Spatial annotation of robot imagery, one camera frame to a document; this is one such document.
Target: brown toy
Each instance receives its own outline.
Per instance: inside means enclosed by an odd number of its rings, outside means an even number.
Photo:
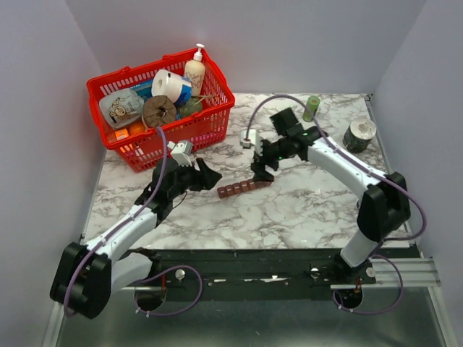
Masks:
[[[153,96],[143,106],[143,123],[150,128],[162,127],[177,120],[175,105],[165,95]]]
[[[252,179],[241,181],[240,183],[233,183],[229,186],[217,188],[218,197],[221,199],[225,197],[232,197],[233,195],[249,192],[258,188],[269,187],[272,182],[259,181],[254,182]]]

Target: white cable connector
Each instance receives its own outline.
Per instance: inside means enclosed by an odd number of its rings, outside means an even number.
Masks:
[[[178,141],[176,145],[173,142],[169,142],[167,147],[169,147],[169,149],[171,150],[171,156],[177,162],[177,164],[179,164],[180,166],[192,165],[190,160],[190,154],[191,150],[193,149],[193,144],[190,141]]]
[[[243,148],[251,148],[254,146],[254,151],[258,155],[262,155],[262,142],[260,136],[255,129],[250,129],[248,137],[246,137],[247,130],[242,130],[239,134],[239,143]]]

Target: screw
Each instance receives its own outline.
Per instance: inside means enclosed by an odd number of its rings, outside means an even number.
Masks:
[[[185,271],[183,269],[178,269],[175,272],[175,278],[177,280],[183,280],[185,278]]]
[[[376,275],[376,271],[372,267],[367,267],[367,270],[365,272],[367,273],[367,276],[371,278],[375,277]]]

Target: roll of tape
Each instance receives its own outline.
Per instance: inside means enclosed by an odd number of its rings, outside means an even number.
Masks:
[[[375,135],[376,125],[367,117],[358,117],[347,128],[342,143],[350,153],[361,153]]]

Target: white wall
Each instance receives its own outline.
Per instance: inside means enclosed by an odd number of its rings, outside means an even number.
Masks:
[[[3,1],[0,33],[0,346],[33,347],[102,159],[85,89],[100,69],[62,0]]]
[[[463,345],[463,2],[428,0],[381,80],[373,112],[395,170],[428,214],[434,256]],[[417,230],[420,219],[412,218]]]
[[[425,0],[66,0],[102,69],[200,41],[235,92],[374,91]]]

